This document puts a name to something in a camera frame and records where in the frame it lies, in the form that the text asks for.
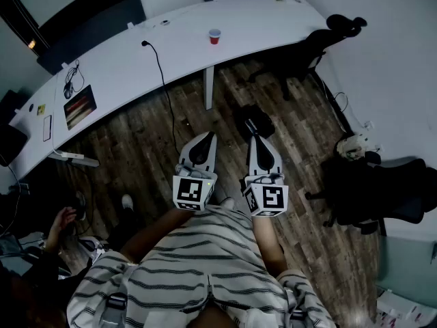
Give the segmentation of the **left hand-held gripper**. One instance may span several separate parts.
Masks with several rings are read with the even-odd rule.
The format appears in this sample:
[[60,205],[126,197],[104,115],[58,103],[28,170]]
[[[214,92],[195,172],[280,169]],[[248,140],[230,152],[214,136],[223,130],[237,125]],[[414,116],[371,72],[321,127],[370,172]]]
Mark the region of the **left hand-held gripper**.
[[[180,164],[173,176],[173,203],[180,210],[203,211],[217,181],[216,162],[217,136],[209,131],[196,136],[182,149]],[[186,165],[196,165],[195,169]]]

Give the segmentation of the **black wired mouse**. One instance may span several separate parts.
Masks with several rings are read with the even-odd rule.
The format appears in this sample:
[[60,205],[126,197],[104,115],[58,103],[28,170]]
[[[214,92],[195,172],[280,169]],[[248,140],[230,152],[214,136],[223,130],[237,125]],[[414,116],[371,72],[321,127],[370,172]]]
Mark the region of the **black wired mouse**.
[[[82,79],[82,85],[78,89],[76,89],[74,87],[74,84],[73,84],[74,77],[77,74],[79,74],[80,78]],[[64,97],[66,99],[70,99],[72,97],[73,93],[78,93],[83,89],[84,84],[85,84],[85,78],[82,75],[82,72],[80,70],[80,62],[78,59],[76,59],[74,66],[68,70],[67,75],[65,77]]]

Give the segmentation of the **person's right forearm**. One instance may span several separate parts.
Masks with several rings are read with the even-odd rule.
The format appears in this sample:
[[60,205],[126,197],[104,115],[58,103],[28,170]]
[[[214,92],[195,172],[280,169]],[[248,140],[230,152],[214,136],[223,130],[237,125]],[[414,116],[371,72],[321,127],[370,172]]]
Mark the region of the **person's right forearm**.
[[287,270],[285,255],[270,217],[253,217],[253,233],[267,272],[278,277]]

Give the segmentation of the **black office chair with hanger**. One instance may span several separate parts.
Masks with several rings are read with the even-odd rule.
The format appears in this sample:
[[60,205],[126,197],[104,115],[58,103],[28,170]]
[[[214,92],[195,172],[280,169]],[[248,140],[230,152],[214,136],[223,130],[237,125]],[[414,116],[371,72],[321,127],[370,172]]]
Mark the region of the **black office chair with hanger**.
[[289,100],[287,79],[297,78],[302,81],[319,64],[327,48],[357,36],[367,26],[367,21],[361,17],[349,19],[333,14],[326,19],[326,26],[325,29],[312,31],[300,42],[260,52],[264,67],[251,74],[248,82],[254,83],[259,75],[270,72],[279,81],[283,99]]

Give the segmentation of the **white slim power strip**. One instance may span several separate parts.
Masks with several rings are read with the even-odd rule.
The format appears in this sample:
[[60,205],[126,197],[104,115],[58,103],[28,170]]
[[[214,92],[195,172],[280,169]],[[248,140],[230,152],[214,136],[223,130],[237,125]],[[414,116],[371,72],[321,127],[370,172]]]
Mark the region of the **white slim power strip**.
[[54,150],[48,155],[48,158],[70,162],[78,165],[84,165],[88,167],[98,167],[100,165],[99,160],[87,158],[83,154],[71,152],[58,152]]

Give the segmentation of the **person's striped shirt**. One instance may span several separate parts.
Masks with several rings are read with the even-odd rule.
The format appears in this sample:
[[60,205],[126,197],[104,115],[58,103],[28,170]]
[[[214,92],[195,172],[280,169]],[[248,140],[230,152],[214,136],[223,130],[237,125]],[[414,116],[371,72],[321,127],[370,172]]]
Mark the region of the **person's striped shirt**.
[[297,270],[267,272],[252,217],[207,206],[140,263],[108,251],[66,310],[70,328],[336,328]]

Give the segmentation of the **white desk leg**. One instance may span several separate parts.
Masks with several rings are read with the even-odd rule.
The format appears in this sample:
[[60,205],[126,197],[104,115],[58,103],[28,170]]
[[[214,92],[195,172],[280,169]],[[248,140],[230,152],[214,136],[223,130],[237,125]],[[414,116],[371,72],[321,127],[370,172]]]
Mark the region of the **white desk leg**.
[[203,70],[204,85],[204,105],[206,110],[212,108],[213,88],[214,88],[214,66],[207,67]]

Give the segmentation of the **white green printed bag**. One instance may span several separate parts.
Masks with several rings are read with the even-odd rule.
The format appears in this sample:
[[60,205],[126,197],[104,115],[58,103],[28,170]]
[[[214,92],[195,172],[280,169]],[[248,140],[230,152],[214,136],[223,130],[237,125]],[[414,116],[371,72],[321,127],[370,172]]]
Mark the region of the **white green printed bag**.
[[369,140],[363,134],[353,135],[337,143],[337,154],[348,161],[355,161],[365,157],[369,147]]

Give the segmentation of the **frosted glass door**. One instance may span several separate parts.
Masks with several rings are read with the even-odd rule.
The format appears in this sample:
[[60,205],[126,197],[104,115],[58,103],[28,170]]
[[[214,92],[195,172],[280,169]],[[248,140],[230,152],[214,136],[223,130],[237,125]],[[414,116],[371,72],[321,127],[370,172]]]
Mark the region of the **frosted glass door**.
[[437,290],[435,246],[433,242],[381,236],[377,285],[395,292]]

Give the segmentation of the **white storage shelf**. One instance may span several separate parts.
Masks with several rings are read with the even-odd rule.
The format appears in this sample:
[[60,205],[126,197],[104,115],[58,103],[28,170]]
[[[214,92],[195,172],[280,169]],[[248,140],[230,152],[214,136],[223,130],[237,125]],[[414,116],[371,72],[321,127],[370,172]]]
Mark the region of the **white storage shelf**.
[[425,328],[437,318],[437,309],[389,291],[377,298],[376,305],[376,328]]

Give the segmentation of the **black chair back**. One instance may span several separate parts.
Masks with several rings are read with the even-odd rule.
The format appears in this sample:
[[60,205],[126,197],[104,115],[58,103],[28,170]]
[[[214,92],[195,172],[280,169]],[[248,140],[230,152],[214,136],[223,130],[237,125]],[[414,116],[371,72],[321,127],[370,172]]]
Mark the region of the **black chair back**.
[[0,165],[7,167],[20,153],[27,136],[9,124],[0,124]]

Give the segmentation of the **black mesh office chair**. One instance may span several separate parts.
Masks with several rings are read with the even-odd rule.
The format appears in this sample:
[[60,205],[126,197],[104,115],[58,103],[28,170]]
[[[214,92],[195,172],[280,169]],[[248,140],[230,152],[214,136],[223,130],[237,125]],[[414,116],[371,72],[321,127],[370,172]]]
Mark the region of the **black mesh office chair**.
[[324,189],[306,192],[305,198],[326,200],[331,207],[324,227],[338,223],[372,234],[384,219],[418,224],[425,213],[437,208],[437,169],[423,159],[397,167],[379,163],[379,158],[347,161],[339,157],[323,162]]

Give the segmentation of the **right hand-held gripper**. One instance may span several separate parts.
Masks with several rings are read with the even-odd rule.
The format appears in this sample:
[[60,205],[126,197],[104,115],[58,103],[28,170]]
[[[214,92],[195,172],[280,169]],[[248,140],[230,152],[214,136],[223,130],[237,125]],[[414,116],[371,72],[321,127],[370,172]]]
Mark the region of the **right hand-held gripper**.
[[242,194],[252,217],[275,217],[287,211],[289,187],[282,172],[282,158],[277,149],[260,137],[251,119],[246,125],[252,137],[249,145],[249,174],[244,178]]

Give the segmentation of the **person's left forearm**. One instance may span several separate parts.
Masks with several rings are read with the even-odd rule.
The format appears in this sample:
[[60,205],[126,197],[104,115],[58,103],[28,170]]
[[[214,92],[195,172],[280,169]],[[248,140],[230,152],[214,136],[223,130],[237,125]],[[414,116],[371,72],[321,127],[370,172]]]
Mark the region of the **person's left forearm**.
[[193,215],[193,211],[173,208],[152,225],[138,231],[119,252],[131,263],[138,264],[166,235],[178,229]]

